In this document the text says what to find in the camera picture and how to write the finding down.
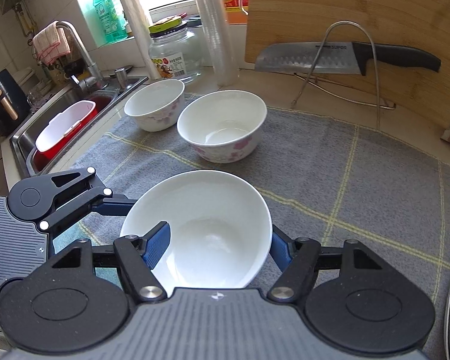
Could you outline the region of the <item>floral bowl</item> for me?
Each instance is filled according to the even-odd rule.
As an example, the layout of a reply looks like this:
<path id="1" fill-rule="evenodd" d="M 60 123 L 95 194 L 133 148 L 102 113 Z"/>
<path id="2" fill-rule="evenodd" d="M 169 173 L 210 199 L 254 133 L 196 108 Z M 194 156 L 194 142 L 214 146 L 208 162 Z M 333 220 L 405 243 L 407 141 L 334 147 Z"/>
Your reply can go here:
<path id="1" fill-rule="evenodd" d="M 213 92 L 178 117 L 178 134 L 204 160 L 231 164 L 249 156 L 262 139 L 266 103 L 242 90 Z"/>
<path id="2" fill-rule="evenodd" d="M 170 244 L 153 275 L 167 293 L 178 287 L 244 288 L 272 243 L 272 217 L 262 195 L 226 172 L 184 172 L 156 184 L 133 205 L 121 234 L 143 236 L 160 221 L 170 225 Z"/>
<path id="3" fill-rule="evenodd" d="M 154 82 L 133 94 L 124 112 L 145 132 L 160 132 L 177 123 L 185 108 L 184 91 L 181 80 Z"/>

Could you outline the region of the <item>red white basin in sink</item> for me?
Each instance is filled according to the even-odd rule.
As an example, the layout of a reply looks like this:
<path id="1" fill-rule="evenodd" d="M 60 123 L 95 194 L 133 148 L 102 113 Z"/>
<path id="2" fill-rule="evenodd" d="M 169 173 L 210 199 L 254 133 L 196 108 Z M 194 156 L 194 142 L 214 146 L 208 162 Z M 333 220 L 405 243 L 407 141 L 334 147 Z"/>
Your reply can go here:
<path id="1" fill-rule="evenodd" d="M 58 113 L 35 140 L 40 157 L 52 160 L 96 115 L 97 104 L 91 100 L 78 101 Z"/>

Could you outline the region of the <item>black air fryer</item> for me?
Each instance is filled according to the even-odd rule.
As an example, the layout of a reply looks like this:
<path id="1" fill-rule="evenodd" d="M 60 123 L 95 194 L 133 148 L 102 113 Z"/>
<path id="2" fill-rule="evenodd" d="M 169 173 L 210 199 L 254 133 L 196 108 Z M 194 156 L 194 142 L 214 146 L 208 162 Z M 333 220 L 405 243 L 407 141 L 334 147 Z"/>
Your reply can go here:
<path id="1" fill-rule="evenodd" d="M 13 133 L 29 116 L 31 106 L 7 69 L 0 71 L 0 136 Z"/>

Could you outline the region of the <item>pink checked dishcloth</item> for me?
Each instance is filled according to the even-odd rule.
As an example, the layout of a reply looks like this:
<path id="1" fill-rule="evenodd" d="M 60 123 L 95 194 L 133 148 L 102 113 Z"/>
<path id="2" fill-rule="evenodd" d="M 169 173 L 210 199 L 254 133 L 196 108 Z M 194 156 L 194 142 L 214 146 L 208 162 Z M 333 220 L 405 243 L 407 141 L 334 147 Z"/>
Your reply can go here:
<path id="1" fill-rule="evenodd" d="M 69 55 L 71 48 L 63 28 L 52 22 L 32 38 L 36 58 L 45 65 L 54 63 L 59 57 Z"/>

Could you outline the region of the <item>glass jar green lid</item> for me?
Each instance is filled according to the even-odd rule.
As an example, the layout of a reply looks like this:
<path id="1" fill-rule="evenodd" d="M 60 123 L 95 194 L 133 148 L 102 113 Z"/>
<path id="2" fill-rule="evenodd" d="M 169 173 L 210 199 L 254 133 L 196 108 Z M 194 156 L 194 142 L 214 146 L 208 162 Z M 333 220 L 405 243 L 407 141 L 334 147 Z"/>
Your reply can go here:
<path id="1" fill-rule="evenodd" d="M 148 28 L 148 55 L 162 79 L 193 82 L 201 74 L 201 44 L 181 16 L 168 16 Z"/>

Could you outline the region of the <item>green dish soap bottle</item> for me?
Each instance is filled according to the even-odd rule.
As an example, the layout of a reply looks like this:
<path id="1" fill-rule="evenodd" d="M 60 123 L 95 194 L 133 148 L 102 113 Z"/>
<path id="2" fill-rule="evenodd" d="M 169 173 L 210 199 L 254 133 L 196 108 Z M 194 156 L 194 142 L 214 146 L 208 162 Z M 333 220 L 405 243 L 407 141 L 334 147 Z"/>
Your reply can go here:
<path id="1" fill-rule="evenodd" d="M 125 21 L 116 10 L 113 0 L 92 0 L 107 43 L 122 41 L 128 37 Z"/>

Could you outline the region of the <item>plastic wrap roll right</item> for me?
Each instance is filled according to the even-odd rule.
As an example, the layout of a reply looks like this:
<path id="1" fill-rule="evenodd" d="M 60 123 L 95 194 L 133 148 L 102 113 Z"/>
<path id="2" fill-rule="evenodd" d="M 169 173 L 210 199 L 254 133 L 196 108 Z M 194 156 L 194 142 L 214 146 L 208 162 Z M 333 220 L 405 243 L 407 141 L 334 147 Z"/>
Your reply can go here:
<path id="1" fill-rule="evenodd" d="M 196 0 L 205 42 L 219 86 L 231 86 L 239 78 L 223 0 Z"/>

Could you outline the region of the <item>bamboo cutting board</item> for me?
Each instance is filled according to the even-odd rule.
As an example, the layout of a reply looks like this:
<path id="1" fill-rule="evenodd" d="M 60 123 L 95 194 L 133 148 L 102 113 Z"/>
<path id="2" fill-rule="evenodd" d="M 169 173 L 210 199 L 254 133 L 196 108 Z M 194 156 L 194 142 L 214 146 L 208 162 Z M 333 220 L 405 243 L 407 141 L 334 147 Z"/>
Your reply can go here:
<path id="1" fill-rule="evenodd" d="M 248 63 L 271 44 L 323 38 L 415 47 L 439 57 L 439 72 L 369 63 L 365 76 L 333 80 L 450 127 L 450 0 L 249 0 Z"/>

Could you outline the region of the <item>black handled kitchen knife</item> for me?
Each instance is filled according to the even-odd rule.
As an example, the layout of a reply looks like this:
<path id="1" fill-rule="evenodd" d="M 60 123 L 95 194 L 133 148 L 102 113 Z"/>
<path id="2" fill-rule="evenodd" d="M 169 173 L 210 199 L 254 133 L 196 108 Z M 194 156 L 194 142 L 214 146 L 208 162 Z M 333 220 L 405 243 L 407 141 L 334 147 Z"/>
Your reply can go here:
<path id="1" fill-rule="evenodd" d="M 260 72 L 305 73 L 365 76 L 368 61 L 401 68 L 425 68 L 439 72 L 441 60 L 427 51 L 408 46 L 366 42 L 289 42 L 273 44 L 264 49 L 254 67 Z"/>

